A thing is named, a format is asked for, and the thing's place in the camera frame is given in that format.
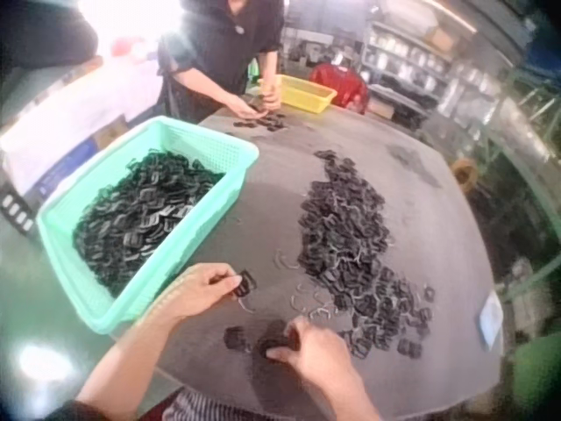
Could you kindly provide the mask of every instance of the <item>shelf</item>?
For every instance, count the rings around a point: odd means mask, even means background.
[[[431,75],[431,76],[434,77],[435,79],[438,79],[439,81],[444,82],[444,83],[448,83],[448,79],[447,79],[445,76],[440,75],[437,71],[435,71],[435,70],[433,70],[433,69],[431,69],[431,68],[426,68],[425,66],[421,66],[420,64],[415,63],[414,61],[412,61],[412,60],[411,60],[410,58],[408,58],[408,57],[403,57],[403,56],[401,56],[401,55],[399,55],[399,54],[396,54],[396,53],[394,53],[393,51],[387,50],[386,48],[383,48],[383,47],[381,47],[381,46],[373,46],[372,44],[368,44],[368,46],[369,46],[369,47],[372,47],[372,48],[376,48],[377,50],[381,50],[381,51],[383,51],[383,52],[386,53],[386,54],[393,55],[393,57],[396,57],[396,58],[398,58],[398,59],[400,59],[400,60],[402,60],[402,61],[405,61],[405,62],[407,62],[408,64],[410,64],[410,65],[412,65],[412,66],[415,66],[416,68],[420,68],[423,72],[428,73],[429,75]]]
[[[400,31],[397,28],[393,28],[392,26],[389,25],[385,25],[382,24],[381,22],[372,22],[373,26],[376,26],[377,28],[383,29],[385,31],[391,32],[393,35],[397,35],[400,38],[406,39],[407,41],[409,41],[411,44],[415,44],[416,46],[419,46],[420,48],[433,53],[435,56],[440,57],[441,59],[443,59],[444,61],[446,61],[447,63],[452,63],[452,58],[447,56],[446,54],[436,50],[435,48],[433,48],[432,46],[428,45],[425,42],[422,42],[420,39],[412,37],[411,35],[406,34],[405,32]]]
[[[424,88],[422,88],[422,87],[420,87],[420,86],[415,85],[415,84],[412,83],[412,82],[408,82],[408,81],[406,81],[405,79],[401,79],[398,75],[396,75],[396,74],[394,74],[394,73],[388,72],[387,70],[381,70],[381,69],[379,69],[379,68],[376,68],[375,66],[373,66],[373,65],[370,64],[370,63],[364,63],[364,62],[362,62],[362,65],[363,65],[363,66],[366,66],[367,68],[370,68],[370,69],[371,69],[372,71],[374,71],[374,72],[377,72],[377,73],[380,73],[380,74],[382,74],[382,75],[384,75],[384,76],[388,76],[388,77],[391,77],[391,78],[395,79],[395,80],[396,80],[397,82],[399,82],[400,84],[402,84],[402,85],[408,87],[409,90],[414,90],[414,91],[418,92],[419,95],[425,95],[425,96],[428,96],[428,97],[434,99],[435,101],[438,101],[438,102],[440,101],[440,97],[439,97],[439,96],[435,95],[435,94],[432,93],[432,92],[429,92],[428,90],[426,90],[426,89],[424,89]]]
[[[368,85],[368,88],[372,92],[376,92],[377,94],[385,96],[387,99],[391,101],[395,101],[397,103],[405,105],[409,109],[418,112],[422,116],[428,117],[430,115],[426,110],[421,108],[421,105],[419,103],[416,103],[411,98],[407,98],[406,96],[400,94],[399,92],[395,92],[392,89],[384,88],[380,85]]]

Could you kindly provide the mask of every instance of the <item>person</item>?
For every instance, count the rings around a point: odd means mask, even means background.
[[[278,109],[283,0],[182,0],[181,6],[181,29],[162,37],[159,48],[160,98],[167,114],[199,123],[222,106],[248,119]],[[256,57],[263,79],[262,112],[239,97]]]
[[[187,269],[103,356],[78,397],[47,420],[133,419],[174,329],[186,318],[233,296],[232,291],[240,282],[241,277],[225,263],[201,263]],[[378,412],[352,365],[345,342],[333,331],[313,326],[304,318],[289,323],[287,335],[294,334],[300,343],[297,351],[289,347],[270,348],[266,357],[272,363],[288,364],[305,382],[319,389],[338,421],[378,420]],[[196,393],[185,388],[164,412],[163,419],[276,419],[228,408]]]

